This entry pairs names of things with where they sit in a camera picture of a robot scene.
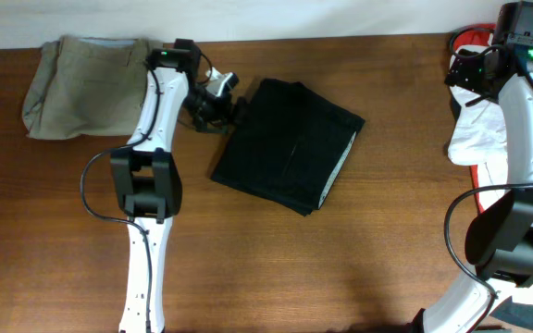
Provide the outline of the black shorts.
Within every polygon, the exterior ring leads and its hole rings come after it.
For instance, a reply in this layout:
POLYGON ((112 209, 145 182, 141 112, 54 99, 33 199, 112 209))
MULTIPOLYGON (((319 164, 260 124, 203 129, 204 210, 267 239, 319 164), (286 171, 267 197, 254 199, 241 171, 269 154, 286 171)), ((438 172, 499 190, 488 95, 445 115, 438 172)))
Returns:
POLYGON ((300 82, 264 79, 211 180, 308 216, 328 197, 364 125, 300 82))

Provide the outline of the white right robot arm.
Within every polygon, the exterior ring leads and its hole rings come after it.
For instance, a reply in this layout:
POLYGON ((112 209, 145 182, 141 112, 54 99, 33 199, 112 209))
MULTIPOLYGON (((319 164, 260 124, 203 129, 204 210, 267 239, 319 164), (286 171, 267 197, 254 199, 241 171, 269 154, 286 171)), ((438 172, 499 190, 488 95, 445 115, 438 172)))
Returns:
POLYGON ((505 301, 533 305, 533 2, 502 5, 491 35, 481 51, 453 51, 445 81, 502 110, 507 179, 469 226, 460 276, 417 313, 412 332, 475 332, 505 301))

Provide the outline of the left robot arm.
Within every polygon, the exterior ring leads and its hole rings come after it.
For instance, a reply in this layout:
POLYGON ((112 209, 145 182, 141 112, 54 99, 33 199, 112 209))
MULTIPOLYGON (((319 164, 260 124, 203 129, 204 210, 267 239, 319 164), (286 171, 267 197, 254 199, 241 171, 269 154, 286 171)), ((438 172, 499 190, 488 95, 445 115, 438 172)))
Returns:
POLYGON ((238 83, 233 72, 198 73, 205 54, 192 40, 178 39, 146 58, 142 112, 126 147, 110 155, 118 207, 128 222, 130 255, 120 333, 162 332, 167 241, 181 207, 183 188, 172 153, 180 111, 197 132, 225 134, 238 83))

